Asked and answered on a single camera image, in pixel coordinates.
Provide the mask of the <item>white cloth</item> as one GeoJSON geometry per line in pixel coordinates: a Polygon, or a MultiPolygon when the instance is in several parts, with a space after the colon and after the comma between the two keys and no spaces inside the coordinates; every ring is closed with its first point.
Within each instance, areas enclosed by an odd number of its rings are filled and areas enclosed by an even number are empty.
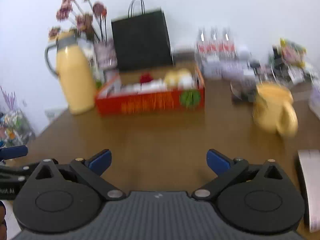
{"type": "Polygon", "coordinates": [[[152,80],[147,83],[134,83],[125,85],[121,88],[122,93],[127,94],[144,94],[167,91],[167,85],[162,79],[152,80]]]}

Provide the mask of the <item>yellow mug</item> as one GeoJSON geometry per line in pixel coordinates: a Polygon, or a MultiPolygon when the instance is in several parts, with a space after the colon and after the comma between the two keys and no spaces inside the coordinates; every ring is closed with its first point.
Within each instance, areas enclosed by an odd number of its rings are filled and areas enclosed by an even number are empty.
{"type": "Polygon", "coordinates": [[[290,90],[272,82],[256,85],[253,121],[267,132],[277,133],[282,137],[295,136],[298,119],[290,90]]]}

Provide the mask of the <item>white paper booklet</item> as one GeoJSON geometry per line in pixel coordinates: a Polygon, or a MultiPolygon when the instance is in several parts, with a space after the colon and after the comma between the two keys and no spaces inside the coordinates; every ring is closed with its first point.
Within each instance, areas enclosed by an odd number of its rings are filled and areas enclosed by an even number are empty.
{"type": "Polygon", "coordinates": [[[310,232],[319,231],[319,150],[299,150],[300,181],[306,201],[306,223],[310,232]]]}

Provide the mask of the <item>red cardboard box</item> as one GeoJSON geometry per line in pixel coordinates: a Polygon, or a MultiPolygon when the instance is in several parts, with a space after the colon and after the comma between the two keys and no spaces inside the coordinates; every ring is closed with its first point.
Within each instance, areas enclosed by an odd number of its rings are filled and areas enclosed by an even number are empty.
{"type": "Polygon", "coordinates": [[[183,62],[171,67],[117,73],[100,88],[95,105],[101,115],[136,114],[161,111],[194,111],[204,107],[204,79],[194,62],[183,62]],[[127,94],[120,90],[125,85],[139,83],[142,74],[150,73],[154,80],[162,79],[167,72],[187,69],[194,78],[194,87],[170,88],[167,91],[144,94],[127,94]]]}

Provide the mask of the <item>purple rolled towel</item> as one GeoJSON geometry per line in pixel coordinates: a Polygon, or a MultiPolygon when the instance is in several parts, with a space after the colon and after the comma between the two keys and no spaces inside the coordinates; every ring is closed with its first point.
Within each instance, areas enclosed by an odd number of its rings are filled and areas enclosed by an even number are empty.
{"type": "Polygon", "coordinates": [[[246,61],[225,61],[221,65],[221,75],[226,80],[240,80],[244,77],[244,70],[247,68],[246,61]]]}

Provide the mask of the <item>silver tin box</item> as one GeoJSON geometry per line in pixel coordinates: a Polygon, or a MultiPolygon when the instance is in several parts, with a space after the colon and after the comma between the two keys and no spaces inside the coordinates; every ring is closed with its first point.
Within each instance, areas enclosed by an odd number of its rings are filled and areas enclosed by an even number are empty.
{"type": "Polygon", "coordinates": [[[223,64],[220,61],[202,62],[202,73],[207,79],[221,80],[222,70],[223,64]]]}

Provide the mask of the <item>yellow plush toy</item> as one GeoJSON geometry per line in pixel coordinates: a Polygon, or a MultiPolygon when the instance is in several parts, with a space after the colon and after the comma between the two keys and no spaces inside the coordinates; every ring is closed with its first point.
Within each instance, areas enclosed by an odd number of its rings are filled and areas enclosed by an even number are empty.
{"type": "Polygon", "coordinates": [[[170,88],[189,88],[194,87],[194,78],[189,70],[183,68],[167,72],[164,83],[170,88]]]}

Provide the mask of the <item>red fabric flower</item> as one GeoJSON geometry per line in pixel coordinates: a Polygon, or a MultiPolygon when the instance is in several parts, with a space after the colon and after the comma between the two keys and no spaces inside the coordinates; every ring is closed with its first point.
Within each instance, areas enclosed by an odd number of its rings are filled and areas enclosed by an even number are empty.
{"type": "Polygon", "coordinates": [[[139,83],[143,84],[143,83],[149,83],[151,81],[153,81],[154,78],[150,73],[145,73],[142,74],[139,78],[139,83]]]}

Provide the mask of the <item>yellow thermos jug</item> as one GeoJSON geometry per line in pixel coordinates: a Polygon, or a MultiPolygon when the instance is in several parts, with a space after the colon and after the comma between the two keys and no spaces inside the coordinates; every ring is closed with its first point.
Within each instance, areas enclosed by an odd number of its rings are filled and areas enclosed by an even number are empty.
{"type": "Polygon", "coordinates": [[[50,72],[59,80],[72,114],[94,108],[97,88],[75,31],[60,33],[45,49],[44,59],[50,72]]]}

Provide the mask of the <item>white round speaker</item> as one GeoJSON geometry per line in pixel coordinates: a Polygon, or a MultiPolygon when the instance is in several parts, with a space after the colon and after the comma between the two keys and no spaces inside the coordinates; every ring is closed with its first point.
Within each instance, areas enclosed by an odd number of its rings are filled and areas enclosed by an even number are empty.
{"type": "Polygon", "coordinates": [[[251,59],[253,59],[251,51],[245,45],[240,45],[237,47],[236,55],[240,61],[251,61],[251,59]]]}

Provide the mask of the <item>pink textured vase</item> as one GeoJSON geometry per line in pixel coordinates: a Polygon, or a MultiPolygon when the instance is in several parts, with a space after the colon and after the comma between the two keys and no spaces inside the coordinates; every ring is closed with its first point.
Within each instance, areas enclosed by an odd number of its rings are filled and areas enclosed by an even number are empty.
{"type": "Polygon", "coordinates": [[[106,80],[106,73],[116,69],[117,56],[113,39],[107,42],[99,42],[94,44],[94,52],[97,59],[99,73],[106,80]]]}

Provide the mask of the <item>water bottle right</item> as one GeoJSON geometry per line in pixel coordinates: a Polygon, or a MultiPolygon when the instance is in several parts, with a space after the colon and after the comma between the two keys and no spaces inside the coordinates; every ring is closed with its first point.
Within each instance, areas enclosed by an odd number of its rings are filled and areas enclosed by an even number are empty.
{"type": "Polygon", "coordinates": [[[235,43],[228,28],[222,31],[222,57],[225,60],[234,60],[236,58],[235,43]]]}

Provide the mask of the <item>water bottle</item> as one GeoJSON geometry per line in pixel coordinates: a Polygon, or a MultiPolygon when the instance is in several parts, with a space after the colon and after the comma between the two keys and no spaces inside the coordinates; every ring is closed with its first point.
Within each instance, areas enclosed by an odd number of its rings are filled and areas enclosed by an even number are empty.
{"type": "Polygon", "coordinates": [[[203,67],[203,64],[207,61],[208,51],[207,51],[208,39],[206,35],[205,28],[200,28],[197,35],[196,49],[197,57],[199,58],[200,66],[203,67]]]}
{"type": "Polygon", "coordinates": [[[217,27],[212,27],[210,31],[210,55],[215,61],[220,61],[220,38],[217,27]]]}
{"type": "Polygon", "coordinates": [[[222,31],[222,57],[225,60],[234,60],[236,58],[235,43],[228,28],[222,31]]]}

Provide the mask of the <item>water bottle left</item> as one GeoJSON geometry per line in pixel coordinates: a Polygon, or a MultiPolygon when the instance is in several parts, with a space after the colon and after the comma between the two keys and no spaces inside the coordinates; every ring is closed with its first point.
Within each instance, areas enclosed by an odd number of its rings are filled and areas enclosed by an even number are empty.
{"type": "Polygon", "coordinates": [[[197,35],[196,49],[197,57],[199,58],[200,66],[203,67],[203,64],[207,61],[208,51],[207,51],[208,39],[206,35],[205,28],[200,28],[197,35]]]}

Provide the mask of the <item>milk carton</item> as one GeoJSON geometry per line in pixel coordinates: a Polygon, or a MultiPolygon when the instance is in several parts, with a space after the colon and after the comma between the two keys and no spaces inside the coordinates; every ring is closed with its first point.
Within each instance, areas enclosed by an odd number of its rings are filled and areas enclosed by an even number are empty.
{"type": "Polygon", "coordinates": [[[91,42],[87,42],[86,40],[80,40],[78,44],[87,58],[88,65],[95,81],[95,86],[99,89],[104,83],[104,75],[103,71],[98,67],[94,46],[91,42]]]}

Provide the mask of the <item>water bottle middle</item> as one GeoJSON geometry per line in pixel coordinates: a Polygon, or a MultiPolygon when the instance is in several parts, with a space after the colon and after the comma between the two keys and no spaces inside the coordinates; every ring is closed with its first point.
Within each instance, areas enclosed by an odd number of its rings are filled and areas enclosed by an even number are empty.
{"type": "Polygon", "coordinates": [[[220,61],[220,38],[217,27],[212,27],[210,31],[210,55],[215,61],[220,61]]]}

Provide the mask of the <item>snack bag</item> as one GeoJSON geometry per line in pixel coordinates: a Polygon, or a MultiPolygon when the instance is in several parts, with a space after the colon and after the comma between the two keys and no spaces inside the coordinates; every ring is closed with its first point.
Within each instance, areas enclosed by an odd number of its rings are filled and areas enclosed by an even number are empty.
{"type": "Polygon", "coordinates": [[[306,49],[303,46],[290,40],[281,38],[280,47],[282,58],[286,64],[299,68],[305,67],[304,57],[306,55],[306,49]]]}

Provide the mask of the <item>black paper bag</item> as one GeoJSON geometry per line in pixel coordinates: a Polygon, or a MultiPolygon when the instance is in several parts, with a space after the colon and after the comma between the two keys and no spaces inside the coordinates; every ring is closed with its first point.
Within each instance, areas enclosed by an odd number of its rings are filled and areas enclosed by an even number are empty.
{"type": "Polygon", "coordinates": [[[164,12],[145,11],[144,0],[132,0],[127,16],[111,21],[120,72],[173,64],[164,12]]]}

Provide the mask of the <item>dried pink flowers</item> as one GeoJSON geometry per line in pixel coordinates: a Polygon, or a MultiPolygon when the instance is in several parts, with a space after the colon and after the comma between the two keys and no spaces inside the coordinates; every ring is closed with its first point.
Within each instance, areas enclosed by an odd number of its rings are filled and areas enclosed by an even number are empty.
{"type": "Polygon", "coordinates": [[[93,43],[107,42],[107,7],[91,0],[62,0],[56,12],[57,22],[68,21],[76,36],[93,43]]]}

